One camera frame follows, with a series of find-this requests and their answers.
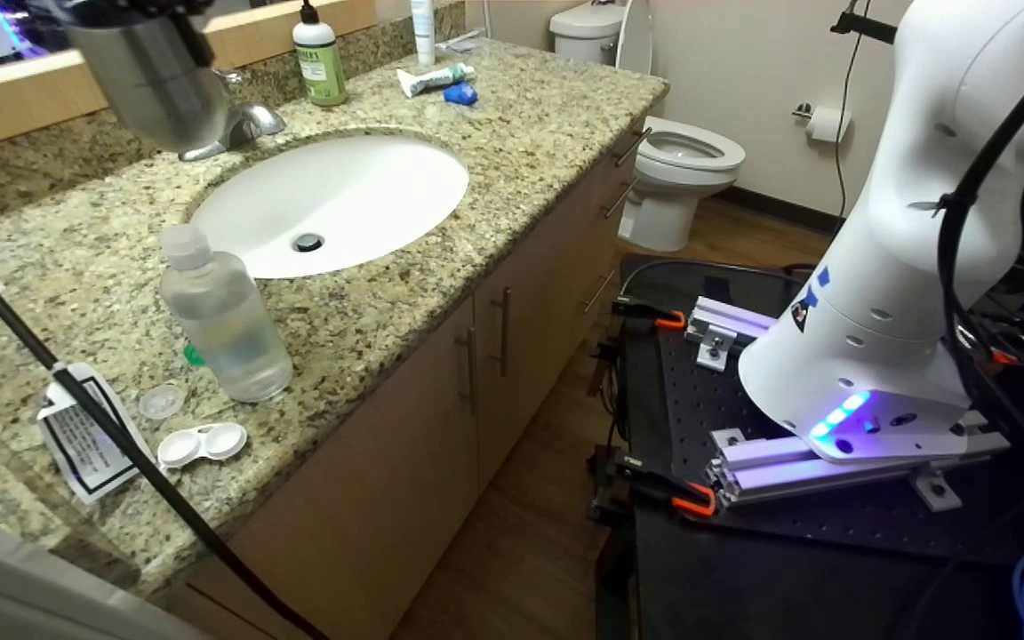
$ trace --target speckled countertop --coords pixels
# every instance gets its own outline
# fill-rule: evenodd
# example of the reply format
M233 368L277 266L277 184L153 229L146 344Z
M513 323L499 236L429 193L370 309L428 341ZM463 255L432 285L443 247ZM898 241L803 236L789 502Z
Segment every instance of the speckled countertop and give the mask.
M253 155L178 163L159 155L110 177L44 197L0 216L0 293L63 361L93 362L125 405L163 381L188 386L188 405L143 434L200 419L238 419L253 445L226 466L191 466L182 496L221 532L238 527L384 375L494 266L499 255L666 93L662 78L585 69L489 43L469 54L481 105L406 100L396 69L352 78L339 111L282 108L288 135ZM264 281L264 298L295 361L295 386L271 405L231 405L206 372L188 372L159 308L157 236L188 216L223 172L271 149L335 133L413 133L469 167L469 197L429 236L355 270ZM98 508L79 508L34 432L44 372L0 327L0 521L139 593L159 593L191 558L195 536L136 479Z

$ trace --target faucet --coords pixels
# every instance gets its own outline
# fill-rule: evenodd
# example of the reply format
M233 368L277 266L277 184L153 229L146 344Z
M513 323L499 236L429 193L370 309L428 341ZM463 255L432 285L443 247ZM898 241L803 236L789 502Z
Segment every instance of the faucet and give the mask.
M184 15L66 27L116 121L182 161L206 161L285 133L267 108L238 108L242 74L214 74L214 52Z

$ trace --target toilet seat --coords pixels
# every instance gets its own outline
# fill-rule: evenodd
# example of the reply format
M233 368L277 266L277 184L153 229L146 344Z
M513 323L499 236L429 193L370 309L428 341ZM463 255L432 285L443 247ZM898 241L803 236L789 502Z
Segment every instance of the toilet seat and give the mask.
M707 127L690 127L681 121L646 119L646 135L640 144L640 158L681 172L711 172L725 174L745 161L745 149L725 135Z

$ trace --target bathroom sink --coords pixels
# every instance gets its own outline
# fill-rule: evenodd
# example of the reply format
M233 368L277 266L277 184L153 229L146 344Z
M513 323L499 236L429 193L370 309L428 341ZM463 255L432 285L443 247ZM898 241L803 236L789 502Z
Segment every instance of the bathroom sink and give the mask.
M408 135L335 135L259 161L191 215L253 278L310 278L389 255L432 233L469 172Z

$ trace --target robotic arm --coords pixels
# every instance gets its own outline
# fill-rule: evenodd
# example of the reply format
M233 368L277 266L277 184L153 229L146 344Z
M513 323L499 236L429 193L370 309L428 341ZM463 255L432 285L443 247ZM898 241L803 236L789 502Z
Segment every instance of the robotic arm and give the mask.
M867 184L787 317L738 361L754 405L844 462L1000 453L952 432L972 411L942 349L939 197L1024 97L1024 0L914 0L896 33L896 97ZM972 308L1018 261L1024 127L978 193L956 252Z

